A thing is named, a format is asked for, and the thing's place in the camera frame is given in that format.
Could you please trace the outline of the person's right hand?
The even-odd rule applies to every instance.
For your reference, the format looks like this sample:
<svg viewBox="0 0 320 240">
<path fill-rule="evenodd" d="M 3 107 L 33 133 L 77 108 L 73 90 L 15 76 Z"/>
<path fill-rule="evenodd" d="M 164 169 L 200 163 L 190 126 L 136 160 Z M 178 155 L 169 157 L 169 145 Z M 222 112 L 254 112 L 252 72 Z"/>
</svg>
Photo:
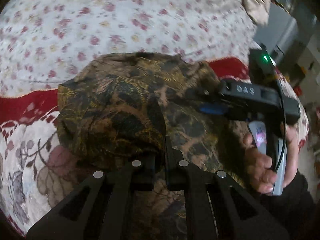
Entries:
<svg viewBox="0 0 320 240">
<path fill-rule="evenodd" d="M 299 147 L 295 127 L 287 125 L 286 142 L 287 161 L 283 188 L 287 187 L 293 181 L 298 170 Z M 276 172 L 271 170 L 272 159 L 257 150 L 253 145 L 251 133 L 247 133 L 244 136 L 243 143 L 245 146 L 245 169 L 249 177 L 250 185 L 259 193 L 271 193 L 277 180 Z"/>
</svg>

